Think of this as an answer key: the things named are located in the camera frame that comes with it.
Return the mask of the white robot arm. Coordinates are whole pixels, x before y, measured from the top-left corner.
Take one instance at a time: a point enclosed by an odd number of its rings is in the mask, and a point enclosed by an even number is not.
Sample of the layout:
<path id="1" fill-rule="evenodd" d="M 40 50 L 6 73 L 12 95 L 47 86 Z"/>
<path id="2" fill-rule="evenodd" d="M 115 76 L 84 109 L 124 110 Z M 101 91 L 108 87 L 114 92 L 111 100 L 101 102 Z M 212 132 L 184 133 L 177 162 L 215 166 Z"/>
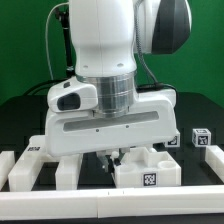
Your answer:
<path id="1" fill-rule="evenodd" d="M 47 152 L 149 146 L 176 134 L 176 93 L 136 88 L 135 53 L 172 54 L 189 38 L 187 0 L 69 0 L 75 76 L 47 96 Z"/>

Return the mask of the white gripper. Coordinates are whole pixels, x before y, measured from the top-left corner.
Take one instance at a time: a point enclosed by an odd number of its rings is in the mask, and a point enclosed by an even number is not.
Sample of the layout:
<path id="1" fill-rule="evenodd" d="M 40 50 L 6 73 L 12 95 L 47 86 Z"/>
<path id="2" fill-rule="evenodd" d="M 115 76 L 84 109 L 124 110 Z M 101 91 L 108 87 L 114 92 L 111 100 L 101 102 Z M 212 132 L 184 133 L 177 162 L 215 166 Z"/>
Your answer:
<path id="1" fill-rule="evenodd" d="M 127 114 L 118 118 L 96 118 L 91 110 L 54 113 L 48 110 L 45 125 L 47 152 L 54 157 L 97 152 L 105 172 L 112 172 L 106 151 L 129 153 L 135 146 L 172 140 L 176 135 L 172 89 L 139 93 Z"/>

